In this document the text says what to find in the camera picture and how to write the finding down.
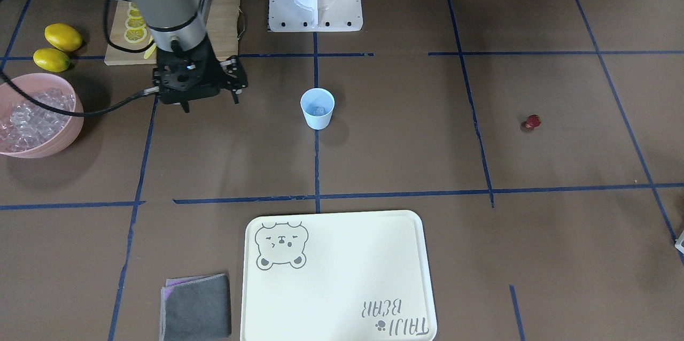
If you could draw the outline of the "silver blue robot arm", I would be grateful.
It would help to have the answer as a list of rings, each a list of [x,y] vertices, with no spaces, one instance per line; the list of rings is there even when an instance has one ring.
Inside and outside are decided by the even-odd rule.
[[[122,0],[134,2],[157,45],[152,86],[88,117],[112,112],[139,98],[155,96],[164,104],[179,104],[184,112],[189,102],[230,92],[233,102],[248,81],[239,58],[220,61],[213,50],[197,0]]]

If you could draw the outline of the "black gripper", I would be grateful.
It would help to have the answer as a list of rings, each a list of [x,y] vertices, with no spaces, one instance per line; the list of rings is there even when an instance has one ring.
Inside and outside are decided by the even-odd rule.
[[[180,41],[171,41],[173,61],[169,64],[169,87],[183,97],[215,97],[220,92],[219,64],[210,41],[184,50]],[[231,89],[233,102],[239,104],[241,89]],[[190,100],[179,100],[183,112],[190,113]]]

